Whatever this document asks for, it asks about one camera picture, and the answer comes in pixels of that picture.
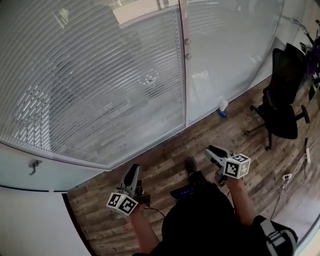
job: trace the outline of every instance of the floor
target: floor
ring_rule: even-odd
[[[262,120],[249,110],[249,106],[261,103],[262,89],[269,82],[268,78],[232,101],[227,108],[226,119],[214,112],[116,170],[102,173],[67,194],[77,221],[97,255],[128,256],[138,250],[127,220],[106,207],[110,193],[118,186],[121,176],[132,163],[143,166],[143,188],[151,194],[151,206],[166,214],[175,204],[169,192],[187,183],[187,174],[183,168],[187,156],[194,156],[198,168],[207,180],[213,182],[217,168],[204,155],[204,148],[210,144],[251,158],[250,171],[244,182],[259,214],[271,217],[283,185],[282,176],[287,173],[293,173],[294,179],[282,191],[274,219],[280,219],[279,222],[285,220],[286,225],[294,226],[297,217],[295,209],[303,205],[305,199],[319,208],[320,141],[311,149],[312,163],[306,165],[304,159],[305,137],[309,137],[308,145],[311,146],[320,135],[320,111],[316,101],[308,102],[308,86],[298,92],[294,103],[296,113],[300,112],[302,104],[305,105],[311,119],[311,124],[306,124],[303,119],[298,121],[298,139],[274,137],[274,148],[267,152],[267,130],[262,128],[249,136],[243,134],[245,130],[262,124]],[[295,195],[299,191],[303,191],[304,196]],[[308,211],[314,210],[318,214],[316,208],[309,207]],[[163,217],[153,210],[146,210],[145,215],[161,238]],[[313,221],[313,215],[306,214],[305,218],[309,217],[309,222],[304,220],[307,226]]]

